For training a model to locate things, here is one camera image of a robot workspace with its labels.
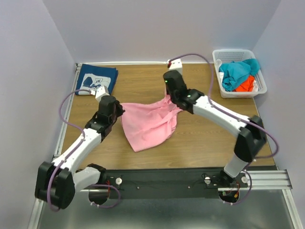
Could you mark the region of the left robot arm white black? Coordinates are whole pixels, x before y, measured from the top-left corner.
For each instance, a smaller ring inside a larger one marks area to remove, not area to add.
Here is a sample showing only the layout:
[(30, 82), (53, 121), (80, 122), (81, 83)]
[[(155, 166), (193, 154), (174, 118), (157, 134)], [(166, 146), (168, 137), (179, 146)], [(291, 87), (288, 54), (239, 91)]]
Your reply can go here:
[(112, 188), (107, 182), (106, 169), (89, 164), (78, 171), (86, 156), (111, 132), (124, 110), (120, 102), (111, 95), (99, 101), (97, 112), (81, 130), (77, 140), (52, 162), (43, 162), (38, 168), (35, 197), (48, 203), (53, 211), (67, 208), (77, 191), (86, 187)]

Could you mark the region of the pink t-shirt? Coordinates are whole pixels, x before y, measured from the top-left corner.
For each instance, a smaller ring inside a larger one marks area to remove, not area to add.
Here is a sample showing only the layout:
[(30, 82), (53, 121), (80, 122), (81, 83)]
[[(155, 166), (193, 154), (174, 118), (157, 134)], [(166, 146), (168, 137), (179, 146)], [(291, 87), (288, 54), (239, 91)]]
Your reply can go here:
[(123, 103), (121, 123), (124, 134), (134, 152), (162, 144), (177, 126), (177, 115), (182, 111), (170, 96), (152, 104)]

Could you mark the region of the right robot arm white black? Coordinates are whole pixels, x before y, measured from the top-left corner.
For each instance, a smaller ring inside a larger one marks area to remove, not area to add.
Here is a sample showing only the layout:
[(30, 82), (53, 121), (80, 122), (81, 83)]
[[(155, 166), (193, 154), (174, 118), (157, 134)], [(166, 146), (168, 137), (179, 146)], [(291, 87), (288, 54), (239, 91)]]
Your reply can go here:
[(177, 70), (163, 75), (166, 93), (180, 109), (207, 118), (236, 137), (234, 155), (213, 181), (223, 187), (230, 186), (240, 172), (255, 159), (265, 145), (267, 138), (263, 131), (262, 119), (235, 113), (209, 100), (207, 95), (188, 89)]

